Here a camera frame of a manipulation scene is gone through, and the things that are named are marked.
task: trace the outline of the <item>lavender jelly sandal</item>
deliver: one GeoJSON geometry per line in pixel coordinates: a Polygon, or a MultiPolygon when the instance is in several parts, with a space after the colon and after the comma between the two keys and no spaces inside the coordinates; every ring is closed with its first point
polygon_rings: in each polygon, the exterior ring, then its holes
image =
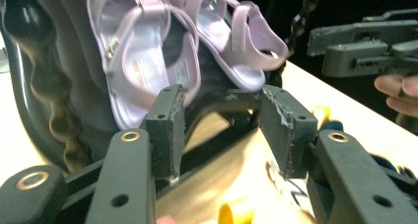
{"type": "Polygon", "coordinates": [[[198,35],[183,11],[167,0],[90,0],[88,7],[120,129],[138,127],[157,95],[169,85],[181,84],[184,105],[192,102],[200,88],[198,35]],[[188,32],[177,61],[166,67],[162,46],[172,14],[188,32]]]}
{"type": "Polygon", "coordinates": [[[170,2],[190,16],[200,39],[238,87],[259,90],[265,83],[262,71],[277,69],[286,60],[286,44],[273,33],[255,4],[237,0],[170,2]],[[235,9],[231,26],[225,21],[228,5],[235,9]]]}

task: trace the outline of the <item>finger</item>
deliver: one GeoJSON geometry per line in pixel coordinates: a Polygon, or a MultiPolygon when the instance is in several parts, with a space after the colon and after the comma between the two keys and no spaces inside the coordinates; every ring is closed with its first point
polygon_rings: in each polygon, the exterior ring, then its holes
{"type": "Polygon", "coordinates": [[[402,80],[402,90],[410,97],[418,97],[418,75],[405,77],[402,80]]]}
{"type": "Polygon", "coordinates": [[[404,113],[413,117],[418,117],[418,101],[410,103],[404,99],[396,97],[388,97],[386,99],[387,106],[397,112],[404,113]]]}
{"type": "Polygon", "coordinates": [[[375,80],[375,87],[382,93],[397,97],[402,89],[402,75],[386,74],[375,80]]]}
{"type": "Polygon", "coordinates": [[[164,216],[157,220],[157,224],[175,224],[175,222],[170,216],[164,216]]]}

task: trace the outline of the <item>shoe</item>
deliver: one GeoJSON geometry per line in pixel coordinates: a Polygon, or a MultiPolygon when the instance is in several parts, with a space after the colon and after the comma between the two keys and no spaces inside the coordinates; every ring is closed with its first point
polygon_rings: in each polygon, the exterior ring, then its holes
{"type": "Polygon", "coordinates": [[[181,84],[188,106],[200,88],[198,34],[168,0],[88,0],[103,58],[113,116],[120,129],[137,128],[160,91],[181,84]],[[166,67],[162,46],[172,14],[186,28],[176,62],[166,67]]]}
{"type": "Polygon", "coordinates": [[[237,0],[170,0],[193,20],[200,39],[211,50],[226,75],[239,88],[259,90],[263,70],[274,70],[286,60],[286,44],[270,29],[258,7],[237,0]],[[234,8],[226,21],[227,6],[234,8]]]}

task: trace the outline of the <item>black plastic part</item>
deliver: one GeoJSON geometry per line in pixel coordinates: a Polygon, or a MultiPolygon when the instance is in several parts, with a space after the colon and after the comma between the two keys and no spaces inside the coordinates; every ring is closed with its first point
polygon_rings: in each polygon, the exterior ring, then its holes
{"type": "Polygon", "coordinates": [[[86,223],[155,223],[151,144],[142,129],[112,137],[86,223]]]}
{"type": "Polygon", "coordinates": [[[379,40],[329,46],[323,59],[322,74],[328,77],[354,77],[382,73],[387,67],[375,62],[358,63],[356,59],[385,55],[388,46],[379,40]]]}
{"type": "MultiPolygon", "coordinates": [[[[329,208],[320,196],[313,197],[321,195],[314,190],[317,184],[308,185],[314,213],[324,214],[318,215],[318,223],[418,223],[418,212],[408,197],[354,137],[336,130],[321,131],[313,152],[334,196],[329,208]]],[[[314,181],[322,176],[310,171],[314,181]]]]}
{"type": "Polygon", "coordinates": [[[184,147],[184,93],[180,85],[163,89],[141,128],[147,130],[153,145],[153,175],[155,179],[173,180],[179,177],[184,147]]]}
{"type": "Polygon", "coordinates": [[[260,125],[285,179],[307,175],[305,145],[316,136],[317,119],[283,89],[264,86],[260,125]]]}
{"type": "Polygon", "coordinates": [[[1,223],[53,223],[66,197],[64,177],[58,167],[28,168],[0,188],[1,223]]]}
{"type": "Polygon", "coordinates": [[[418,21],[387,21],[318,28],[311,31],[308,55],[325,54],[332,45],[378,39],[388,45],[418,37],[418,21]]]}

